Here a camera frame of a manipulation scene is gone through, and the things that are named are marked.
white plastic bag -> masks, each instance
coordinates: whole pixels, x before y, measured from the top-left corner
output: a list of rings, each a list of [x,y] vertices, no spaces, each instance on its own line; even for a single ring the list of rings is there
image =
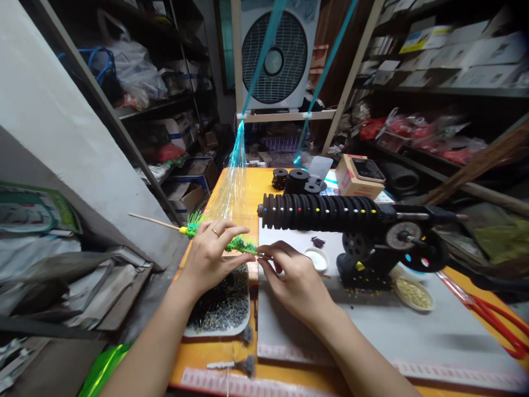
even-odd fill
[[[107,22],[112,22],[122,30],[118,41],[110,37]],[[158,69],[149,59],[149,52],[140,43],[131,39],[128,30],[116,18],[98,9],[98,23],[105,40],[105,47],[112,51],[116,65],[117,78],[121,87],[131,94],[137,102],[138,110],[149,106],[149,99],[167,98],[167,87]],[[106,63],[107,55],[98,55],[98,61]]]

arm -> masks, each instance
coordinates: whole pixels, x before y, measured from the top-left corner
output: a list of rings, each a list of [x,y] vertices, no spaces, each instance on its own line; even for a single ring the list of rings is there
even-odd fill
[[[232,270],[254,261],[250,254],[221,256],[233,237],[249,231],[229,221],[200,225],[187,265],[169,287],[160,307],[118,365],[100,397],[164,395],[180,340],[197,300]]]
[[[285,242],[257,251],[274,258],[275,271],[257,259],[272,291],[327,346],[356,397],[420,396],[333,302],[308,257]]]

fan grille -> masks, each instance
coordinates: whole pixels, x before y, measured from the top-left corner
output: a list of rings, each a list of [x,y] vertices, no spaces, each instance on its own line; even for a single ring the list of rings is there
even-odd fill
[[[249,89],[271,13],[257,19],[242,44],[242,81]],[[287,98],[298,86],[306,68],[307,38],[298,19],[283,12],[273,45],[283,55],[283,67],[275,76],[265,70],[259,76],[253,97],[261,103],[273,104]]]

small tassel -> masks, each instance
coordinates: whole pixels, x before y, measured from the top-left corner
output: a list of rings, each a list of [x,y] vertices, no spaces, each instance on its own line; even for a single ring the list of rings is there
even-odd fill
[[[318,237],[312,237],[311,241],[316,248],[322,248],[325,242]]]

right hand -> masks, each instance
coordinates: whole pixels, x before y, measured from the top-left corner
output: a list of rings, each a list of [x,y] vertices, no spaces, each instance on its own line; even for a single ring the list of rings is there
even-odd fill
[[[273,258],[276,270],[262,258],[257,261],[281,303],[306,326],[315,328],[338,309],[309,257],[284,241],[261,245],[257,252]],[[278,274],[285,272],[285,277]]]

